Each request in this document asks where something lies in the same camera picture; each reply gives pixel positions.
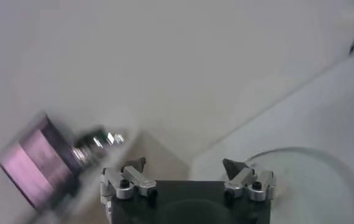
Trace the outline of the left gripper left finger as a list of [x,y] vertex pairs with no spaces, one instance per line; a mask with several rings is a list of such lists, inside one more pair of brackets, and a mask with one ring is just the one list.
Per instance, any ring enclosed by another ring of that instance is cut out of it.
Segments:
[[158,194],[157,182],[143,175],[145,157],[126,162],[119,171],[103,168],[100,178],[100,201],[107,214],[112,213],[112,198],[129,200],[135,190],[139,196],[154,201]]

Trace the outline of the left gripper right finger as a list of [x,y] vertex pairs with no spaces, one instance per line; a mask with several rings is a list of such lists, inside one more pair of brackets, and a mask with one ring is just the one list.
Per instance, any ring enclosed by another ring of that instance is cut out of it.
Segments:
[[247,197],[251,201],[264,202],[272,200],[275,194],[276,177],[273,171],[256,171],[246,163],[223,159],[228,180],[224,183],[226,202],[236,198]]

